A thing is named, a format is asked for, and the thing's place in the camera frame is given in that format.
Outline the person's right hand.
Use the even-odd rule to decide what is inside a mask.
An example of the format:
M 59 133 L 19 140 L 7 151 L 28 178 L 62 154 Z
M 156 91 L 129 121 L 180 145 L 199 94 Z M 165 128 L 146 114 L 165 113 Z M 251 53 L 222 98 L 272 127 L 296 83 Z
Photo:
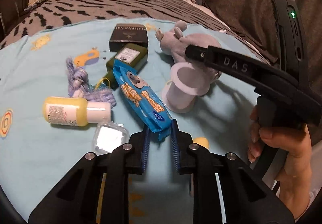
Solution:
M 276 180 L 280 183 L 279 199 L 297 219 L 306 211 L 310 202 L 312 144 L 308 128 L 306 125 L 300 130 L 261 127 L 258 123 L 256 106 L 251 112 L 250 119 L 251 140 L 247 156 L 251 163 L 260 157 L 264 144 L 288 152 L 285 164 Z

